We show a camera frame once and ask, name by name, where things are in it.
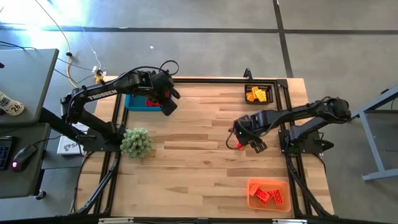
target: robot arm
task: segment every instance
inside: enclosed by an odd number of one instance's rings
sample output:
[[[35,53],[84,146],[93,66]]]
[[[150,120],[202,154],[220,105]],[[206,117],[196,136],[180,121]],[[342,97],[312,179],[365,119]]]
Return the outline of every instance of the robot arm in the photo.
[[[105,141],[120,145],[123,138],[122,133],[112,122],[105,123],[84,109],[87,102],[99,100],[105,97],[116,95],[118,93],[132,94],[134,96],[145,96],[149,100],[159,103],[163,114],[170,115],[177,105],[171,98],[165,96],[167,92],[177,99],[180,98],[179,93],[174,89],[174,81],[172,75],[168,71],[161,68],[159,72],[143,72],[135,68],[123,73],[115,80],[102,82],[97,85],[83,86],[76,88],[71,94],[61,99],[62,119],[66,123],[77,123],[87,125],[90,129],[99,132]]]
[[[306,138],[308,134],[327,124],[343,124],[351,117],[347,101],[325,97],[320,101],[308,103],[291,110],[264,110],[252,115],[245,115],[234,121],[233,133],[242,146],[250,144],[257,153],[267,148],[261,137],[282,123],[298,119],[311,118],[301,126],[292,126],[289,141]]]

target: gray floor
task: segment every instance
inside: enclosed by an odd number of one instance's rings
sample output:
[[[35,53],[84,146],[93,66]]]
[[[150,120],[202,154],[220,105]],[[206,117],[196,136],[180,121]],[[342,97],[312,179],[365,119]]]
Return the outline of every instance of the gray floor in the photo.
[[[50,9],[46,1],[41,2]],[[276,28],[271,0],[49,2],[55,6],[50,13],[68,26]],[[279,0],[279,4],[286,29],[398,29],[398,1]],[[53,25],[33,1],[22,8],[7,3],[0,22]],[[75,63],[88,68],[96,65],[83,33],[66,35],[78,59]],[[174,59],[180,63],[181,76],[240,77],[249,67],[255,77],[286,77],[278,34],[90,32],[86,37],[113,75]],[[37,27],[2,30],[0,39],[37,48],[55,47],[60,49],[60,57],[66,58],[67,46],[59,32],[42,32]],[[354,110],[398,84],[398,35],[289,34],[286,39],[294,77],[305,79],[310,100],[339,96]],[[65,72],[65,64],[57,62],[57,69]],[[76,80],[89,75],[78,68],[71,73]],[[59,99],[70,90],[68,80],[54,73],[45,107],[59,114]],[[344,218],[398,223],[398,177],[368,183],[361,179],[361,175],[375,172],[376,166],[360,121],[331,125],[322,131],[325,139],[335,143],[324,158],[335,213]],[[56,142],[49,144],[51,150],[56,147]],[[398,152],[388,152],[388,157],[386,166],[397,167],[393,162]],[[41,202],[33,198],[0,200],[0,220],[66,214],[76,175],[76,168],[46,171],[42,186],[49,193],[47,198]],[[29,212],[17,215],[12,209],[16,206]]]

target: blue tray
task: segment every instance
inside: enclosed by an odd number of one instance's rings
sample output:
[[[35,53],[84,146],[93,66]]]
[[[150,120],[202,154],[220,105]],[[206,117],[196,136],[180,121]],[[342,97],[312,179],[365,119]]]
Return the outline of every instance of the blue tray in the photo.
[[[160,111],[159,106],[146,106],[146,101],[144,96],[126,95],[124,106],[131,111]]]

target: green spiky ball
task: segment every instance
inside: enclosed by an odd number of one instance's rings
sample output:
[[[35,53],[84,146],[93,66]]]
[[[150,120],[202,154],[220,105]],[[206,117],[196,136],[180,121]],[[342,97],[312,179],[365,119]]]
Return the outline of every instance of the green spiky ball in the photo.
[[[129,155],[129,159],[142,159],[152,149],[152,138],[144,128],[128,129],[123,136],[120,150]]]

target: wooden table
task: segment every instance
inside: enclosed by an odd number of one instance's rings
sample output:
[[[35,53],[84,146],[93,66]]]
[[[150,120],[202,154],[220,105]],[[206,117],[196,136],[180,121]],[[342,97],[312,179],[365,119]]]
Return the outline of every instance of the wooden table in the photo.
[[[287,80],[292,106],[307,103],[303,79]],[[252,210],[246,205],[248,179],[288,181],[278,130],[273,129],[263,137],[268,149],[260,154],[250,147],[235,151],[225,146],[233,120],[260,110],[276,110],[275,103],[245,104],[243,84],[176,83],[175,87],[182,97],[175,100],[178,108],[170,116],[161,112],[130,111],[128,114],[127,128],[149,130],[154,150],[141,161],[122,156],[112,216],[293,218],[293,208],[290,212],[271,212]],[[111,96],[98,100],[95,115],[110,121],[115,99]],[[121,106],[118,123],[123,108]],[[230,144],[236,143],[236,139],[231,138]],[[103,157],[104,153],[96,152],[87,160],[78,186],[77,208],[98,185]],[[314,155],[304,154],[303,164],[308,188],[325,210],[333,213],[322,163]],[[304,211],[301,190],[297,189],[300,208]]]

